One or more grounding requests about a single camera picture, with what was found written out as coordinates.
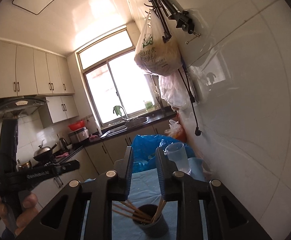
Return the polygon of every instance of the range hood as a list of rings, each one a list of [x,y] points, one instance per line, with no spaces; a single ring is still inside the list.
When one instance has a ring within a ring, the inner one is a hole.
[[[24,117],[33,114],[39,107],[48,101],[43,98],[1,98],[0,99],[0,122],[3,118]]]

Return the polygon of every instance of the blue plastic bag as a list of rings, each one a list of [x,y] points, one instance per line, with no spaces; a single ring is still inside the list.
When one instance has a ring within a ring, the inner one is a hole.
[[[171,143],[180,142],[177,139],[164,135],[137,135],[132,143],[134,154],[132,173],[155,169],[155,150],[158,147],[166,149]],[[184,144],[188,158],[195,157],[194,151]]]

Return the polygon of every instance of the kitchen sink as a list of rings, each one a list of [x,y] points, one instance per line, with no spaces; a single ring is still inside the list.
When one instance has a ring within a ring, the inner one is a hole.
[[[109,135],[113,135],[113,134],[116,134],[116,133],[119,133],[123,130],[126,130],[126,126],[123,125],[123,126],[120,126],[120,127],[117,127],[117,128],[114,128],[108,132],[106,132],[104,135],[102,135],[100,138],[103,138],[103,137],[106,137],[106,136],[109,136]]]
[[[131,121],[126,122],[125,126],[128,128],[131,128],[131,127],[146,123],[146,122],[148,122],[148,120],[149,120],[149,117],[136,118],[136,119],[133,119]]]

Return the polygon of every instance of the silver appliance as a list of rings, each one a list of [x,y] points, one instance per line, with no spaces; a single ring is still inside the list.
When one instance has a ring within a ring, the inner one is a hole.
[[[0,99],[0,122],[3,118],[24,117],[33,114],[39,107],[48,101],[43,98],[1,98]]]
[[[89,138],[89,130],[86,127],[82,127],[68,134],[72,144],[82,142]]]

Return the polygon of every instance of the window pane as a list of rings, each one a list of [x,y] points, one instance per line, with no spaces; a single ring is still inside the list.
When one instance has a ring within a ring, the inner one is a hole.
[[[154,104],[146,77],[134,62],[135,52],[109,61],[122,103],[128,114],[145,109],[144,101]]]
[[[120,117],[113,113],[113,107],[121,106],[121,103],[107,64],[91,71],[86,76],[101,121],[106,123]]]
[[[132,43],[127,31],[113,35],[79,54],[82,68],[86,69],[91,65],[130,47],[132,47]]]

